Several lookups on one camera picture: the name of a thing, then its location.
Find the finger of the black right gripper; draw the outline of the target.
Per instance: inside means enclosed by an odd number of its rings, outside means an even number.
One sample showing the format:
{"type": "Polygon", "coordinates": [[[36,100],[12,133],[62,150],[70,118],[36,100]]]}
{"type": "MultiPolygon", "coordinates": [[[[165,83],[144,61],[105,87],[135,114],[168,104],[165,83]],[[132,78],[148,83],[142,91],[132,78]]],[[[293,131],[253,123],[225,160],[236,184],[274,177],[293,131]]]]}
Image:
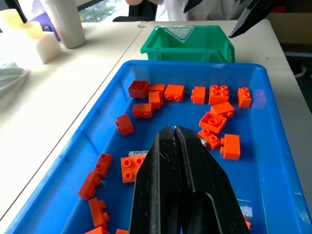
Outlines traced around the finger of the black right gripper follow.
{"type": "Polygon", "coordinates": [[[229,38],[238,37],[262,21],[276,6],[275,0],[253,0],[243,11],[229,38]]]}
{"type": "Polygon", "coordinates": [[[189,10],[198,6],[201,2],[202,0],[184,0],[183,6],[182,6],[182,12],[187,13],[189,10]]]}

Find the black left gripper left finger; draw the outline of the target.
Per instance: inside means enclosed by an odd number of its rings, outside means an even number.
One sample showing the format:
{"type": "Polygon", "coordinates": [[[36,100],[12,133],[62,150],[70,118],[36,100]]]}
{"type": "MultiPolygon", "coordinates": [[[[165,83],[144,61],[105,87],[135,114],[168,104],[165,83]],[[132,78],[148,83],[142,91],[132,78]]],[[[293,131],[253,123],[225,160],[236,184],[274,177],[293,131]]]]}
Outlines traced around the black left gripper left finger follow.
{"type": "Polygon", "coordinates": [[[129,233],[181,231],[181,161],[172,127],[159,131],[136,175],[129,233]]]}

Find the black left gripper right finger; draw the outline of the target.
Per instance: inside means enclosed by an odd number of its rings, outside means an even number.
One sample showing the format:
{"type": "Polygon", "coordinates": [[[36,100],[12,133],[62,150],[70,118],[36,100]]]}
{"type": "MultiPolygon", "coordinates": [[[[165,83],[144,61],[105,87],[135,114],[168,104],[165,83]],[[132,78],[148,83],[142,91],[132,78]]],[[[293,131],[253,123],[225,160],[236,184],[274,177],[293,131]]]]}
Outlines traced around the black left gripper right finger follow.
{"type": "Polygon", "coordinates": [[[192,130],[175,127],[185,172],[185,234],[247,234],[245,222],[225,171],[192,130]]]}

